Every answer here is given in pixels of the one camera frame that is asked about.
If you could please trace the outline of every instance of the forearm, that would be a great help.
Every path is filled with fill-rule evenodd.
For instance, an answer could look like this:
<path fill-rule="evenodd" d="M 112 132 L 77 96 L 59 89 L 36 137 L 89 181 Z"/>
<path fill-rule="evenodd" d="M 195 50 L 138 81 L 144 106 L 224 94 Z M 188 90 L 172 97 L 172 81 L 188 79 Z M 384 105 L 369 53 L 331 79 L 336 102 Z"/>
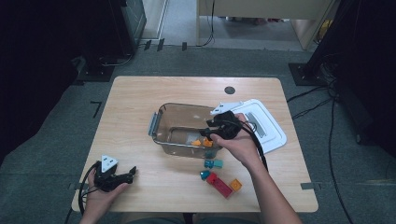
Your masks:
<path fill-rule="evenodd" d="M 302 223 L 260 161 L 246 165 L 256 191 L 264 223 Z"/>

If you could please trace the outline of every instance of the black metal base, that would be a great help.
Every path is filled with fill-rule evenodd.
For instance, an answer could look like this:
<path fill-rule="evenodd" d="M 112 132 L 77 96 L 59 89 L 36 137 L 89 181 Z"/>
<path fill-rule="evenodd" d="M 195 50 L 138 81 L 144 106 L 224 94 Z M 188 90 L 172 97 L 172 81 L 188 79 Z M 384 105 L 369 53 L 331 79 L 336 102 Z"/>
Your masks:
<path fill-rule="evenodd" d="M 319 76 L 308 76 L 303 68 L 306 63 L 289 63 L 289 69 L 294 78 L 296 86 L 327 86 L 327 82 Z"/>
<path fill-rule="evenodd" d="M 88 67 L 87 64 L 81 69 L 76 82 L 108 82 L 113 75 L 114 66 Z"/>

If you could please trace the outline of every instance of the table top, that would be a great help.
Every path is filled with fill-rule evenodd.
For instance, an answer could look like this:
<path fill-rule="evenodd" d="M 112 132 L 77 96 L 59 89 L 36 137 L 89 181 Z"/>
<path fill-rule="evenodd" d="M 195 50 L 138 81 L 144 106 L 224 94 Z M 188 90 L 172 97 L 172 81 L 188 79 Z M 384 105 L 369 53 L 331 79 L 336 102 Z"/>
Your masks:
<path fill-rule="evenodd" d="M 226 87 L 234 87 L 227 94 Z M 268 77 L 117 77 L 108 96 L 80 181 L 103 154 L 119 161 L 116 175 L 137 166 L 134 183 L 114 202 L 117 212 L 259 212 L 249 173 L 227 149 L 212 169 L 226 184 L 243 187 L 225 199 L 200 177 L 203 159 L 171 156 L 148 135 L 149 122 L 161 105 L 179 103 L 216 107 L 257 99 L 288 137 L 285 146 L 266 154 L 271 177 L 296 212 L 315 212 L 318 202 L 291 120 L 280 81 Z M 78 211 L 78 193 L 72 203 Z"/>

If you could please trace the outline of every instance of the gray carpet floor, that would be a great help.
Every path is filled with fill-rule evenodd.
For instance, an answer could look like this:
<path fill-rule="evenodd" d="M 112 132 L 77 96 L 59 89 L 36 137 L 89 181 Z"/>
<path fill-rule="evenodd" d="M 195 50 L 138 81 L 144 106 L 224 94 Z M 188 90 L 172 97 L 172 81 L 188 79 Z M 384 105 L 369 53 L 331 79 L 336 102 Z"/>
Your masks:
<path fill-rule="evenodd" d="M 296 87 L 288 63 L 306 63 L 310 52 L 267 49 L 202 49 L 164 46 L 139 49 L 116 67 L 117 76 L 277 77 L 286 98 L 311 90 Z M 108 83 L 70 86 L 34 137 L 11 152 L 0 169 L 0 223 L 64 222 L 99 123 Z M 314 91 L 289 103 L 291 115 L 329 97 Z M 97 104 L 103 102 L 94 118 Z M 304 223 L 348 223 L 330 169 L 332 104 L 294 120 L 305 162 L 316 186 L 318 211 L 301 213 Z M 396 160 L 377 146 L 356 144 L 353 124 L 342 104 L 334 107 L 332 166 L 339 193 L 354 223 L 396 223 Z M 108 214 L 102 223 L 116 223 Z M 73 212 L 68 223 L 78 223 Z"/>

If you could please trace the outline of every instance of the person's right hand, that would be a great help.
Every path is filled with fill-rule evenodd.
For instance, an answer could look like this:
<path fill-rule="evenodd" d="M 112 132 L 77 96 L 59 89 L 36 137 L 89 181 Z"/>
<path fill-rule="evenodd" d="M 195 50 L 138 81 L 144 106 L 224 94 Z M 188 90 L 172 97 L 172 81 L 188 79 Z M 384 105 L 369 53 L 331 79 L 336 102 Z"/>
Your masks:
<path fill-rule="evenodd" d="M 247 121 L 243 114 L 235 114 L 235 116 L 241 122 Z M 248 124 L 245 123 L 244 125 L 248 130 L 250 130 Z M 237 160 L 242 162 L 244 166 L 248 166 L 249 164 L 257 161 L 261 162 L 256 145 L 251 139 L 250 134 L 243 129 L 234 139 L 224 140 L 214 133 L 210 134 L 210 138 L 219 146 L 227 148 Z"/>

